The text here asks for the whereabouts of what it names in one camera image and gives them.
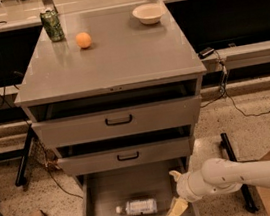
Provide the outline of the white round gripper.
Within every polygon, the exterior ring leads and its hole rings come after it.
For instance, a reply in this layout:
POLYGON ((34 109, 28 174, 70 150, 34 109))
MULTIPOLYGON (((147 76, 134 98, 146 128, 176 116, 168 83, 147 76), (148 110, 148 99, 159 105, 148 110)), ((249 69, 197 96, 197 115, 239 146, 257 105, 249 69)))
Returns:
POLYGON ((188 202, 199 201, 210 193, 210 185, 204 181, 200 170, 181 174, 171 170, 169 173, 177 183, 176 190, 179 198, 174 197, 166 216, 181 216, 188 208, 188 202))

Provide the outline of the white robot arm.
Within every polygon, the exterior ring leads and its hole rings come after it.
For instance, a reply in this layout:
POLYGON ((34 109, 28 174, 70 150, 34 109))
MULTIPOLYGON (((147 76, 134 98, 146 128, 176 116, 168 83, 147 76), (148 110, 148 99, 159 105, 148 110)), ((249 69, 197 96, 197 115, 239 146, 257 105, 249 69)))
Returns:
POLYGON ((170 171, 177 184, 174 197, 166 216, 181 216, 190 203, 206 195, 219 195, 238 191, 243 185, 270 189, 270 161, 233 162, 210 158, 200 170, 181 174, 170 171))

